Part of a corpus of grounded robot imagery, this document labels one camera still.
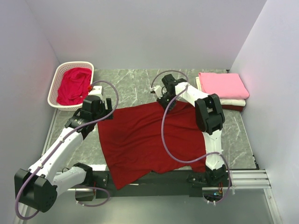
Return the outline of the dark red t shirt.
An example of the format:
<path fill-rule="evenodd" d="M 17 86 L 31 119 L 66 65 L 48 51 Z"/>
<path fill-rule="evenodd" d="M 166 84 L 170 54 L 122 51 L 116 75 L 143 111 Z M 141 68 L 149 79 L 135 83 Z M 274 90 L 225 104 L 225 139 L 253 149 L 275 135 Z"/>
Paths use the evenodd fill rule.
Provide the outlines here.
<path fill-rule="evenodd" d="M 98 123 L 101 148 L 117 189 L 154 171 L 162 174 L 183 167 L 166 152 L 161 138 L 164 110 L 158 102 L 117 109 L 113 119 Z M 178 101 L 164 122 L 168 150 L 182 161 L 206 154 L 194 107 Z"/>

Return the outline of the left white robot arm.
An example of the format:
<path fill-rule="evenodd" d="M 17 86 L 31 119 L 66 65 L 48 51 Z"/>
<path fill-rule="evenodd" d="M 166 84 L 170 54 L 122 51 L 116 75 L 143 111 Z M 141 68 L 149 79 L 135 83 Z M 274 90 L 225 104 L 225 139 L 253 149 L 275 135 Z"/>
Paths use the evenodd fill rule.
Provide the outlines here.
<path fill-rule="evenodd" d="M 90 95 L 84 99 L 82 107 L 67 120 L 60 136 L 46 153 L 27 170 L 19 169 L 16 172 L 16 210 L 22 203 L 37 211 L 47 212 L 58 196 L 68 189 L 78 185 L 94 188 L 93 169 L 88 165 L 78 162 L 60 175 L 57 171 L 71 150 L 83 143 L 98 122 L 113 118 L 115 109 L 110 98 Z"/>

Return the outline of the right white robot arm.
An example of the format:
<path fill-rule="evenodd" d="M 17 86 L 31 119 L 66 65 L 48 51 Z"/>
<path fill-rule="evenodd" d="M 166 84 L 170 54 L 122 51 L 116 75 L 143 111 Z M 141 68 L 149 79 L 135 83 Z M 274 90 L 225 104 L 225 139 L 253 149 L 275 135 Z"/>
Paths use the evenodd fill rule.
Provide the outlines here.
<path fill-rule="evenodd" d="M 200 186 L 216 186 L 220 182 L 229 179 L 226 170 L 228 164 L 222 157 L 221 133 L 225 122 L 224 112 L 217 94 L 204 93 L 187 81 L 187 77 L 175 79 L 170 70 L 163 72 L 163 87 L 152 85 L 150 90 L 157 96 L 158 103 L 163 107 L 164 114 L 161 124 L 161 135 L 164 135 L 164 122 L 167 112 L 173 109 L 177 98 L 191 104 L 195 109 L 195 121 L 199 130 L 203 133 L 206 154 L 190 161 L 182 161 L 171 154 L 167 146 L 167 154 L 175 161 L 191 164 L 205 159 L 206 171 L 199 177 L 194 177 L 192 182 Z"/>

